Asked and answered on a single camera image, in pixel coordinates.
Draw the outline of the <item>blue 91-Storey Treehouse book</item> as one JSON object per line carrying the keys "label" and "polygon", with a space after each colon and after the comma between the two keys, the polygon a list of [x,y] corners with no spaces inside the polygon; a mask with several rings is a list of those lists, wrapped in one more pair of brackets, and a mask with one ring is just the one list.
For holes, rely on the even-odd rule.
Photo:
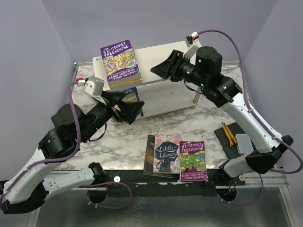
{"label": "blue 91-Storey Treehouse book", "polygon": [[123,98],[124,102],[139,102],[140,101],[136,87],[117,90],[117,92],[126,93],[125,97]]}

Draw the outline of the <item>orange 130-Storey Treehouse book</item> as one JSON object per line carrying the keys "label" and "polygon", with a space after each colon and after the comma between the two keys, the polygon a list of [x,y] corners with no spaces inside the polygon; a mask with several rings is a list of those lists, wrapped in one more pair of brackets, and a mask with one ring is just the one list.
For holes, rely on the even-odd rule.
{"label": "orange 130-Storey Treehouse book", "polygon": [[134,80],[125,81],[125,82],[119,83],[119,84],[109,84],[109,88],[113,91],[116,91],[116,90],[137,87],[137,86],[140,86],[141,84],[142,84],[142,79],[134,79]]}

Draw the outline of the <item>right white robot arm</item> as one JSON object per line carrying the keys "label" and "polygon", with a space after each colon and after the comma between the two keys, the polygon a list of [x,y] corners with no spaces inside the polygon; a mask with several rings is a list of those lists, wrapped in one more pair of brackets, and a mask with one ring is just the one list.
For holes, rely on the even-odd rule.
{"label": "right white robot arm", "polygon": [[222,55],[209,46],[197,49],[194,64],[184,57],[183,52],[173,50],[165,61],[150,71],[162,79],[183,80],[200,87],[202,94],[224,110],[249,136],[255,149],[220,166],[217,179],[228,185],[243,173],[265,174],[278,162],[293,139],[289,135],[282,136],[268,123],[259,122],[262,117],[248,108],[241,87],[232,78],[221,74],[222,59]]}

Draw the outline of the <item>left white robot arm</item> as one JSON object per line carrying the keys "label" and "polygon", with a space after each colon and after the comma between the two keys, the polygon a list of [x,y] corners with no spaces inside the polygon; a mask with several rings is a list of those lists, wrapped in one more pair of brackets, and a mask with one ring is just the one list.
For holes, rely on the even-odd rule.
{"label": "left white robot arm", "polygon": [[39,142],[31,159],[10,180],[0,183],[0,209],[4,214],[29,213],[41,207],[51,197],[81,186],[101,186],[107,175],[100,163],[73,174],[47,178],[47,175],[72,158],[81,143],[92,141],[91,137],[111,118],[117,122],[132,124],[144,105],[143,101],[125,102],[124,92],[103,92],[99,100],[84,113],[71,100],[51,117],[54,128]]}

